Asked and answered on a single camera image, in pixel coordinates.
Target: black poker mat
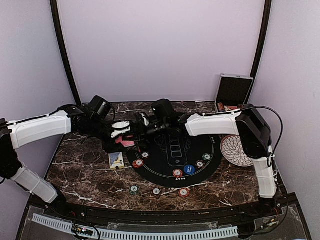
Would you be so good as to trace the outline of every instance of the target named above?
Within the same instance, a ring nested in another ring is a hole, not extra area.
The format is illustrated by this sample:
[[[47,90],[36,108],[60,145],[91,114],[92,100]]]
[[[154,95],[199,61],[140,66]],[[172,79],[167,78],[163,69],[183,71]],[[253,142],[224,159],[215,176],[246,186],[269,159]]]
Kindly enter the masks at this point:
[[[139,175],[164,187],[182,188],[199,184],[217,170],[222,160],[218,135],[173,137],[164,134],[152,141],[152,147],[140,149],[140,152],[129,151],[127,158]],[[143,160],[143,165],[137,167],[134,164],[136,160]],[[199,168],[198,161],[204,166]],[[182,176],[174,176],[175,170],[181,170]]]

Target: deck of cards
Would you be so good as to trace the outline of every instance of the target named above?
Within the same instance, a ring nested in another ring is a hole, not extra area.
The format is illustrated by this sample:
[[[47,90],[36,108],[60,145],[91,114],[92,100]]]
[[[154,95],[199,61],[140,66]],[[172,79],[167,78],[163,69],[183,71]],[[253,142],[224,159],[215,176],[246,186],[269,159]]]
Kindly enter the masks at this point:
[[[124,163],[124,156],[122,152],[110,153],[109,163],[110,163],[111,170],[124,169],[125,163]]]

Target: black metal frame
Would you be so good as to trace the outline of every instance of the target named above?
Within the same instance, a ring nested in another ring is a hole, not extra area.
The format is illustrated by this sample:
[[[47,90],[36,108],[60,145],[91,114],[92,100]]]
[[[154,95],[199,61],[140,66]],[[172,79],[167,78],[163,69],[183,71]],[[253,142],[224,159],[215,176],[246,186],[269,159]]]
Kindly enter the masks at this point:
[[[68,82],[69,82],[75,103],[80,106],[82,102],[79,96],[79,92],[76,86],[76,82],[71,70],[70,61],[67,54],[67,49],[66,49],[60,17],[59,17],[58,3],[57,3],[57,0],[50,0],[50,3],[51,3],[51,11],[52,11],[52,18],[53,18],[53,23],[55,28],[55,34],[59,44],[60,54],[62,57],[65,73],[67,75]],[[258,44],[257,44],[257,48],[256,48],[254,60],[253,60],[251,73],[250,73],[250,76],[253,77],[253,83],[256,80],[258,68],[260,65],[260,60],[261,60],[264,45],[265,45],[268,23],[269,23],[270,12],[271,12],[271,4],[272,4],[272,0],[265,0],[259,40],[258,40]],[[252,84],[249,90],[248,96],[250,96],[253,86],[254,84]]]
[[[286,196],[279,197],[278,202],[282,207],[285,207],[287,203]],[[290,193],[288,195],[288,203],[289,205],[296,205],[307,240],[312,240],[306,219],[295,193]],[[258,202],[253,202],[238,206],[191,211],[114,210],[72,203],[68,203],[67,206],[71,211],[76,213],[77,218],[74,219],[74,222],[77,223],[77,220],[79,220],[79,224],[82,223],[81,221],[84,221],[88,224],[107,227],[110,223],[134,225],[188,225],[218,222],[219,226],[232,225],[237,226],[238,228],[245,228],[246,226],[251,226],[254,220],[259,219],[260,216],[246,216],[241,214],[241,212],[247,212],[250,209],[254,209],[257,204]],[[30,206],[44,209],[44,214],[46,215],[62,218],[62,216],[56,214],[50,208],[47,208],[41,199],[36,196],[31,196],[24,210],[16,240],[20,240]]]
[[[55,28],[56,39],[58,41],[60,54],[61,54],[63,65],[64,65],[64,70],[68,78],[68,82],[72,91],[74,101],[78,106],[81,106],[82,102],[80,100],[79,92],[78,92],[76,82],[71,70],[67,49],[65,45],[64,35],[62,32],[57,0],[50,0],[50,4],[51,4],[51,12],[52,12],[52,18],[53,18],[53,23]]]
[[[267,36],[267,30],[268,30],[268,24],[269,24],[269,18],[270,18],[270,13],[271,13],[271,5],[272,5],[272,0],[265,0],[259,40],[258,40],[258,44],[256,46],[255,56],[254,56],[253,65],[252,65],[252,69],[251,69],[251,73],[250,73],[250,76],[253,78],[253,84],[249,90],[248,96],[251,95],[251,92],[252,92],[256,77],[257,77],[262,53],[264,50],[266,36]]]

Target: pink object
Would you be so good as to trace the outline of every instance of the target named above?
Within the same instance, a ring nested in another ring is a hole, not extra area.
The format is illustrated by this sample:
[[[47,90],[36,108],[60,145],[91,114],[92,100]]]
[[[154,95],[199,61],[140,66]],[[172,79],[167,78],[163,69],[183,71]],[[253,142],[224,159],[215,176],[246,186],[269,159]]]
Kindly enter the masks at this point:
[[[118,137],[118,138],[115,140],[115,143],[116,143],[116,144],[121,143],[125,148],[133,147],[133,146],[135,145],[135,142],[134,142],[134,141],[123,141],[123,140],[122,140],[122,136]]]

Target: blue poker chip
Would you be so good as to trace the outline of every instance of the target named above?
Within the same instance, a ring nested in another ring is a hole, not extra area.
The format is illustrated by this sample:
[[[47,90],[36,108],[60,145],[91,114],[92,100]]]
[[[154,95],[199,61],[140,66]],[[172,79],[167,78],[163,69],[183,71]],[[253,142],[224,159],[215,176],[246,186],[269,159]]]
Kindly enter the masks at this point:
[[[184,172],[185,172],[186,174],[188,174],[188,175],[194,174],[195,171],[196,171],[196,169],[195,169],[195,167],[192,166],[192,165],[187,165],[187,166],[184,167]]]

